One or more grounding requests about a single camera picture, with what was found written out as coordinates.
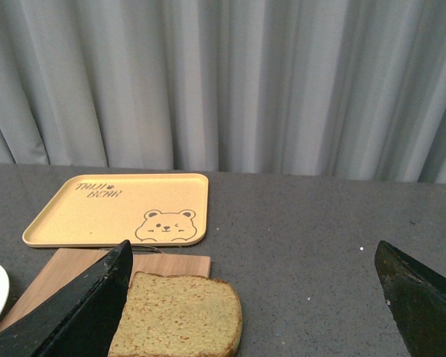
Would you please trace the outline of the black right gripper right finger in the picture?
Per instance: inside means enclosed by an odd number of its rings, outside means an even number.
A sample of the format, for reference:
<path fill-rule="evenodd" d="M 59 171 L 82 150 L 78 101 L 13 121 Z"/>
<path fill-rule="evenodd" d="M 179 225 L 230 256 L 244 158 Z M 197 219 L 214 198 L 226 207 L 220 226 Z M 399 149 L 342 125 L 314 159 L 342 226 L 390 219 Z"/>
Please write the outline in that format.
<path fill-rule="evenodd" d="M 446 356 L 446 278 L 386 241 L 375 268 L 411 356 Z"/>

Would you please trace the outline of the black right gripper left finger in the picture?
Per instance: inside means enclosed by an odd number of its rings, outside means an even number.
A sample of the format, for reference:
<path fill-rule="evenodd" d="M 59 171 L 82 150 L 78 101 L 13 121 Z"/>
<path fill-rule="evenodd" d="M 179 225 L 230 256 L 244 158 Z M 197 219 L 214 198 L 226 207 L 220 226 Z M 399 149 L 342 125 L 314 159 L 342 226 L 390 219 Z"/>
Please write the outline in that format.
<path fill-rule="evenodd" d="M 133 266 L 125 240 L 0 332 L 0 356 L 107 356 Z"/>

